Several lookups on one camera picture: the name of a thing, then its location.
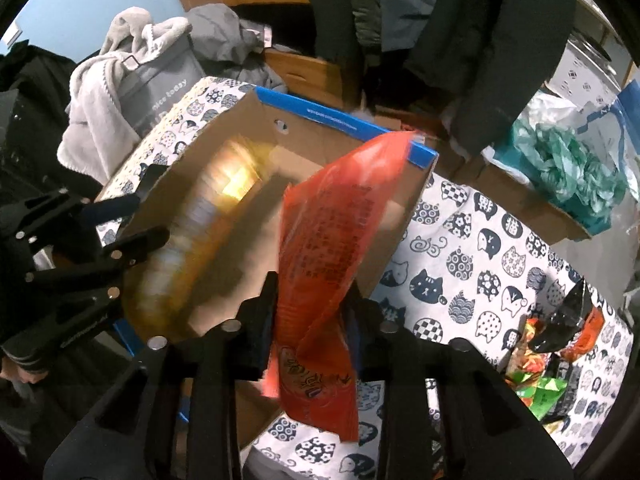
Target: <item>green snack package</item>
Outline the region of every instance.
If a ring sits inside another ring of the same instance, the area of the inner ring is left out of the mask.
[[[529,406],[531,413],[537,420],[542,418],[549,412],[556,401],[560,398],[566,389],[567,382],[562,379],[552,377],[540,377],[535,386],[532,403]]]

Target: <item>cat print tablecloth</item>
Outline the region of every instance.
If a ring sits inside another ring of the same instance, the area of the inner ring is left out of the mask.
[[[149,164],[171,165],[207,121],[230,108],[251,85],[204,78],[142,140],[103,198],[133,192]],[[114,240],[118,222],[99,227],[103,244]],[[372,298],[387,319],[417,337],[446,343],[471,341],[494,365],[508,359],[529,314],[556,308],[580,279],[538,236],[500,206],[469,187],[434,175]],[[577,395],[553,439],[575,465],[584,454],[620,389],[633,336],[613,309],[596,348],[575,364]],[[440,419],[436,383],[427,380],[431,424]],[[358,384],[359,442],[281,416],[254,443],[255,449],[297,478],[372,479],[380,443],[383,383]],[[436,460],[441,459],[433,443]]]

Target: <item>gray bag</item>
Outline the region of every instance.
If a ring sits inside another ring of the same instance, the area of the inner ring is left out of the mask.
[[[118,88],[122,116],[142,139],[204,76],[185,34],[122,80]]]

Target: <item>light switch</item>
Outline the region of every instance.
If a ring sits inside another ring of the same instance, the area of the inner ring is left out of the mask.
[[[9,28],[2,35],[2,42],[9,48],[12,46],[12,44],[15,43],[15,40],[17,40],[21,34],[22,29],[18,26],[18,24],[15,22],[11,22]]]

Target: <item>wooden drawer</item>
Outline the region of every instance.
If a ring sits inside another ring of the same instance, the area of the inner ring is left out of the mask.
[[[360,104],[356,74],[340,70],[336,64],[272,48],[264,51],[264,57],[292,94],[341,110]]]

